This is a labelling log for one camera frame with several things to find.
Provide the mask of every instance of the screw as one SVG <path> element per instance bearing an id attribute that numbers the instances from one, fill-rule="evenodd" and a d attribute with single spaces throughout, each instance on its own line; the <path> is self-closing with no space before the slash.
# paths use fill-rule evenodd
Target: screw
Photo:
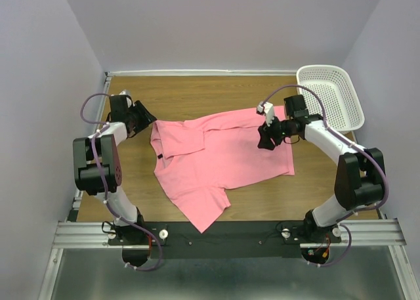
<path id="1" fill-rule="evenodd" d="M 333 229 L 333 235 L 337 238 L 339 238 L 341 236 L 341 230 L 338 228 L 334 228 Z"/>
<path id="2" fill-rule="evenodd" d="M 291 236 L 290 230 L 287 229 L 287 228 L 284 228 L 282 230 L 282 237 L 285 238 L 285 239 L 288 239 L 288 238 L 290 238 L 290 236 Z"/>

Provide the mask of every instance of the shirt sleeve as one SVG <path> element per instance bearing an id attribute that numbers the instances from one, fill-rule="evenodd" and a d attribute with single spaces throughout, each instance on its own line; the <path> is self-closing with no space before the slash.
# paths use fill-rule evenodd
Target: shirt sleeve
<path id="1" fill-rule="evenodd" d="M 201 233 L 230 207 L 226 192 L 216 186 L 185 190 L 170 199 Z"/>

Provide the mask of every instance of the black base bar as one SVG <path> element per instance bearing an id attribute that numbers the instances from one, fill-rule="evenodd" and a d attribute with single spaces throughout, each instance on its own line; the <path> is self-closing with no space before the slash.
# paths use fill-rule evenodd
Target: black base bar
<path id="1" fill-rule="evenodd" d="M 308 243 L 308 240 L 299 236 L 298 229 L 303 226 L 302 221 L 218 221 L 204 233 L 199 233 L 189 222 L 147 222 L 145 225 L 157 238 L 161 230 L 168 231 L 165 240 L 159 239 L 165 259 L 300 258 L 300 244 Z M 285 227 L 291 231 L 289 238 L 282 236 Z M 340 242 L 331 233 L 329 237 L 332 243 Z M 319 240 L 311 243 L 320 244 L 324 238 L 319 237 Z M 138 233 L 138 240 L 130 242 L 125 238 L 122 241 L 113 239 L 109 244 L 147 245 L 148 238 Z M 157 258 L 158 253 L 156 243 L 153 242 L 151 257 Z"/>

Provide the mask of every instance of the metal floor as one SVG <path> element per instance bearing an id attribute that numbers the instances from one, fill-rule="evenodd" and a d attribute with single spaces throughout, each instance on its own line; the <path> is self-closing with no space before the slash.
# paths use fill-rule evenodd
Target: metal floor
<path id="1" fill-rule="evenodd" d="M 332 257 L 342 253 L 334 247 Z M 338 264 L 301 259 L 171 259 L 154 272 L 124 268 L 121 250 L 64 251 L 52 299 L 404 299 L 387 246 L 353 247 Z"/>

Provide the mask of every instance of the wooden surface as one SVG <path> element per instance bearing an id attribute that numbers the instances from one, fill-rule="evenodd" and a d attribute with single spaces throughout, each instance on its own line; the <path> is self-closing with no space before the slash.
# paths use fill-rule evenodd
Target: wooden surface
<path id="1" fill-rule="evenodd" d="M 113 77 L 110 94 L 130 90 L 158 119 L 181 121 L 209 114 L 255 108 L 274 89 L 296 83 L 290 76 L 200 76 Z M 271 103 L 282 105 L 294 88 L 278 93 Z M 105 106 L 103 118 L 109 112 Z M 147 221 L 185 221 L 185 216 L 167 198 L 153 171 L 156 155 L 150 146 L 151 127 L 118 147 L 123 188 Z M 303 219 L 305 213 L 333 193 L 335 164 L 313 144 L 302 140 L 293 145 L 296 175 L 280 176 L 254 185 L 227 190 L 232 204 L 220 221 Z M 376 212 L 361 213 L 361 219 L 376 219 Z M 84 194 L 77 221 L 112 220 L 97 199 Z"/>

